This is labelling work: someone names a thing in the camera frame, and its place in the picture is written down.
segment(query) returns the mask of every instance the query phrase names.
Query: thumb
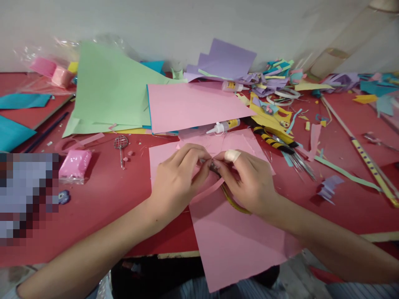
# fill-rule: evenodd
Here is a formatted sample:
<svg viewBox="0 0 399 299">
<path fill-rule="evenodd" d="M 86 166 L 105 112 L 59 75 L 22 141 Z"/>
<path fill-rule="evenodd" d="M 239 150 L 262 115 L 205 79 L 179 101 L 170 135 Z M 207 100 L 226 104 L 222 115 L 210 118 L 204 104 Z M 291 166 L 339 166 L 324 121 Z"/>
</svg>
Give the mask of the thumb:
<svg viewBox="0 0 399 299">
<path fill-rule="evenodd" d="M 222 176 L 229 189 L 234 193 L 234 191 L 239 188 L 239 185 L 227 165 L 219 160 L 213 160 L 213 163 L 216 165 L 219 174 Z"/>
<path fill-rule="evenodd" d="M 209 167 L 212 164 L 212 159 L 209 159 L 205 163 L 202 164 L 200 170 L 194 176 L 191 182 L 191 188 L 195 190 L 195 193 L 199 190 L 202 184 L 205 182 L 209 175 Z"/>
</svg>

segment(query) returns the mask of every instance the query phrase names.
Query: right hand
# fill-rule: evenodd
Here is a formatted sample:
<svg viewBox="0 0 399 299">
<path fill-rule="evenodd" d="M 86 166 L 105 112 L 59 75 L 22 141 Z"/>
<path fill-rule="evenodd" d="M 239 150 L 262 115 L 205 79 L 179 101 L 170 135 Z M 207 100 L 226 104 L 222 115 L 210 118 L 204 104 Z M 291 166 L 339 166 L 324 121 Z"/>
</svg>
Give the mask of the right hand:
<svg viewBox="0 0 399 299">
<path fill-rule="evenodd" d="M 271 213 L 279 210 L 283 197 L 276 193 L 270 164 L 247 152 L 237 150 L 241 155 L 234 162 L 239 178 L 236 179 L 224 160 L 221 152 L 214 157 L 213 163 L 230 191 L 244 208 L 253 214 L 268 218 Z"/>
</svg>

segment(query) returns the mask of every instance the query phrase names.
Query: white wall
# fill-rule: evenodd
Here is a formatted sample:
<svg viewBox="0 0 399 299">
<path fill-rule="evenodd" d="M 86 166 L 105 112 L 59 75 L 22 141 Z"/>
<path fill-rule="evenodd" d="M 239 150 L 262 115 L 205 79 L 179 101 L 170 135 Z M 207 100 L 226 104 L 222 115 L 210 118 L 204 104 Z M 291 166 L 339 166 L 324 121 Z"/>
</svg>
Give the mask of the white wall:
<svg viewBox="0 0 399 299">
<path fill-rule="evenodd" d="M 276 58 L 309 64 L 367 4 L 368 0 L 2 0 L 0 71 L 26 71 L 15 58 L 15 48 L 48 47 L 52 37 L 79 40 L 105 32 L 123 37 L 141 59 L 166 59 L 175 67 L 196 64 L 214 37 L 257 52 L 253 70 Z M 370 41 L 339 70 L 386 71 L 392 64 L 398 68 L 398 25 L 381 32 L 375 37 L 378 43 Z"/>
</svg>

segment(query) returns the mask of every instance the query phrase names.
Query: floor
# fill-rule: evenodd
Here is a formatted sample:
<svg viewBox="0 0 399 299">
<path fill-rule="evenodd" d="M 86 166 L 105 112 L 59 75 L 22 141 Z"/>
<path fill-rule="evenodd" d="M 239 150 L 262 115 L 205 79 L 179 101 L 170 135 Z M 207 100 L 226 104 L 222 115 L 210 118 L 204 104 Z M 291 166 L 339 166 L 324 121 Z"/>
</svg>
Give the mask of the floor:
<svg viewBox="0 0 399 299">
<path fill-rule="evenodd" d="M 324 268 L 317 259 L 304 250 L 302 254 L 288 260 L 280 267 L 279 279 L 284 284 L 290 298 L 294 299 L 331 299 L 325 284 L 316 279 L 307 269 L 308 264 Z M 12 287 L 20 284 L 44 264 L 0 269 L 0 298 Z"/>
</svg>

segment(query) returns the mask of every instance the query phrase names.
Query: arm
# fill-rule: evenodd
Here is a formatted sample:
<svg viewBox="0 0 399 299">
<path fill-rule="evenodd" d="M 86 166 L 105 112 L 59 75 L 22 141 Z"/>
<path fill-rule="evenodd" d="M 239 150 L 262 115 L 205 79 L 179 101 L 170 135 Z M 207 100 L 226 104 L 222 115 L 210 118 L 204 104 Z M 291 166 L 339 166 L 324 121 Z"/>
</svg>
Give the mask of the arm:
<svg viewBox="0 0 399 299">
<path fill-rule="evenodd" d="M 214 163 L 234 196 L 252 213 L 295 236 L 328 269 L 352 282 L 399 281 L 399 261 L 360 236 L 312 213 L 285 197 L 273 186 L 269 163 L 241 152 L 234 165 L 236 179 L 224 161 Z"/>
<path fill-rule="evenodd" d="M 209 173 L 210 155 L 186 144 L 157 170 L 150 198 L 78 242 L 18 287 L 31 298 L 84 298 L 136 244 L 162 230 L 189 204 Z M 207 159 L 192 179 L 199 159 Z"/>
</svg>

